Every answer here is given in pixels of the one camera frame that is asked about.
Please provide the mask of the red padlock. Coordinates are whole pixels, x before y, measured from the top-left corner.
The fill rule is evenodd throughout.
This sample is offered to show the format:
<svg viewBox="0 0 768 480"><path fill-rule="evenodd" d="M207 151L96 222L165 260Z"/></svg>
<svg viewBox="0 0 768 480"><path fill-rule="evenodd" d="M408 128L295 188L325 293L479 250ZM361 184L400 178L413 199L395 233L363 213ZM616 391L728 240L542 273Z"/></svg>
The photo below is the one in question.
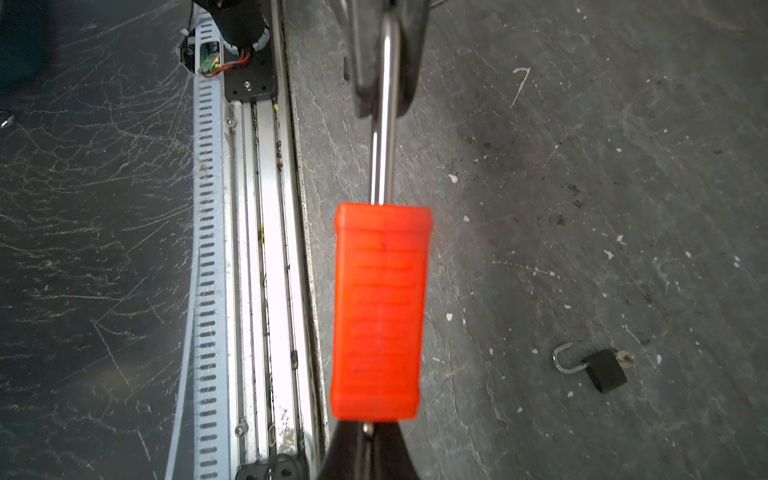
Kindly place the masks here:
<svg viewBox="0 0 768 480"><path fill-rule="evenodd" d="M382 19L368 203L342 203L337 234L331 409L344 421L395 422L420 401L428 250L425 207L392 204L402 33Z"/></svg>

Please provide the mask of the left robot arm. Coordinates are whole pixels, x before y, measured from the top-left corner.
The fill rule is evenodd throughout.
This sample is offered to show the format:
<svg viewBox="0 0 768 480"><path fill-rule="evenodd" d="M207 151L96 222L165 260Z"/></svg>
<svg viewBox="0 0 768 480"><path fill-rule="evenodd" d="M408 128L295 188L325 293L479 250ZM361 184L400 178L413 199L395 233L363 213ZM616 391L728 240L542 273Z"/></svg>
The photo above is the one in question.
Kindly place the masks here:
<svg viewBox="0 0 768 480"><path fill-rule="evenodd" d="M271 39L259 0L193 0L193 4L212 16L233 55L263 50Z"/></svg>

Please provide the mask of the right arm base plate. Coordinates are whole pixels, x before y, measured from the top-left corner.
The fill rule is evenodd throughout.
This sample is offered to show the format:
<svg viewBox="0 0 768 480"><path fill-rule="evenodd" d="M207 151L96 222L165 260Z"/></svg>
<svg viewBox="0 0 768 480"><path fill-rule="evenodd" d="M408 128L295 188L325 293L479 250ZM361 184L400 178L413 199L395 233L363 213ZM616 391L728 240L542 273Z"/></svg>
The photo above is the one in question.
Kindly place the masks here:
<svg viewBox="0 0 768 480"><path fill-rule="evenodd" d="M301 455L276 454L266 460L242 465L235 480L307 480L308 470Z"/></svg>

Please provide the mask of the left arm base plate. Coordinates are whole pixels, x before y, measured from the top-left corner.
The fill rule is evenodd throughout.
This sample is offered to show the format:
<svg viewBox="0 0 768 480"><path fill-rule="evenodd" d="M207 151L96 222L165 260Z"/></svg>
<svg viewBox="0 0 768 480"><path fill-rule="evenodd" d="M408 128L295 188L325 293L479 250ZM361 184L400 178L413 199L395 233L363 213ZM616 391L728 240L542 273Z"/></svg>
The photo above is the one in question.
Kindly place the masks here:
<svg viewBox="0 0 768 480"><path fill-rule="evenodd" d="M274 100L278 86L273 52L265 47L240 66L223 72L225 97L229 102L255 103Z"/></svg>

